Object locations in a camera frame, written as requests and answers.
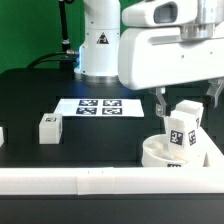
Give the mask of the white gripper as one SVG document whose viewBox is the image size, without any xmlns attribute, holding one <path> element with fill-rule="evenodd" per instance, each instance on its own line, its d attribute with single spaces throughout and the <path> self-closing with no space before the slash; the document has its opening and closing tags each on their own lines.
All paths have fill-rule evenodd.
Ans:
<svg viewBox="0 0 224 224">
<path fill-rule="evenodd" d="M 211 39 L 202 41 L 182 40 L 177 27 L 133 28 L 121 36 L 118 78 L 132 90 L 152 88 L 159 117 L 171 113 L 165 86 L 181 83 L 210 79 L 206 96 L 216 108 L 224 90 L 224 78 L 219 77 L 224 77 L 224 23 L 216 27 Z"/>
</svg>

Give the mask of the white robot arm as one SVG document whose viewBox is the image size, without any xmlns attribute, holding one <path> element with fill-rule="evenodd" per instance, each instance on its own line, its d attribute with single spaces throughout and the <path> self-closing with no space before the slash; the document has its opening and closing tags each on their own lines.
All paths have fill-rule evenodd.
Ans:
<svg viewBox="0 0 224 224">
<path fill-rule="evenodd" d="M 119 0 L 83 0 L 85 40 L 76 77 L 119 80 L 132 90 L 150 89 L 160 104 L 170 85 L 207 80 L 213 107 L 224 90 L 224 0 L 142 0 L 125 9 Z"/>
</svg>

